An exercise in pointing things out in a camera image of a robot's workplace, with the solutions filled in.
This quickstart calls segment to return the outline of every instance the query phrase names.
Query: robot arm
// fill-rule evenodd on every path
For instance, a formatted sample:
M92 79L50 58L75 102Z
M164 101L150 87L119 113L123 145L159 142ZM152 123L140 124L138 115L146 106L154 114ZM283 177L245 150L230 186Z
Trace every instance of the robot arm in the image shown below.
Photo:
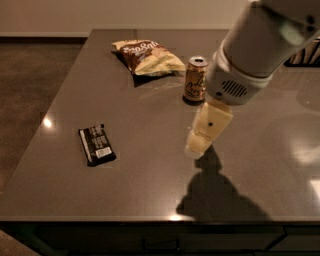
M230 122L228 105L247 103L281 64L318 37L319 12L319 0L248 1L209 63L206 87L214 99L194 120L187 155L201 157Z

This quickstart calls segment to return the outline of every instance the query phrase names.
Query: chip bag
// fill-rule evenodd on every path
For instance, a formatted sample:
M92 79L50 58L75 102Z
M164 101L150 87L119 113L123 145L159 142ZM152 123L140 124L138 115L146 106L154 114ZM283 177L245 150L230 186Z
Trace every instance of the chip bag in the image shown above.
M126 40L112 45L121 53L133 75L163 76L173 71L185 71L181 60L157 42Z

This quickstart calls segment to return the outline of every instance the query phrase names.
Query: soda can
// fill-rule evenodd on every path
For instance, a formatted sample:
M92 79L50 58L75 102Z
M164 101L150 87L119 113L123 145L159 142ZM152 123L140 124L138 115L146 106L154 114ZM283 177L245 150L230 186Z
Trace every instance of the soda can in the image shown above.
M183 100L189 105L200 105L205 101L205 73L208 62L202 56L191 57L186 72Z

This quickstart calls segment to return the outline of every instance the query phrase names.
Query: dark countertop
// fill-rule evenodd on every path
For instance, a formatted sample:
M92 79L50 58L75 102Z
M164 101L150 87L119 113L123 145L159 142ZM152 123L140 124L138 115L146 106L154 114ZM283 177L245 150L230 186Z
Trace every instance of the dark countertop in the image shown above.
M111 42L151 39L184 63L225 30L94 30L0 201L0 221L320 222L320 73L285 68L198 161L184 75L134 80ZM105 124L118 156L87 167L79 128Z

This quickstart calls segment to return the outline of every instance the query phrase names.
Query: concrete floor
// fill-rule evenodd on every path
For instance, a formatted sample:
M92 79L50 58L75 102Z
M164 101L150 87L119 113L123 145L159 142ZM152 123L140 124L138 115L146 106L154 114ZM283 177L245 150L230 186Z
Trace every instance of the concrete floor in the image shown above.
M0 43L0 197L81 48ZM0 255L38 254L0 231Z

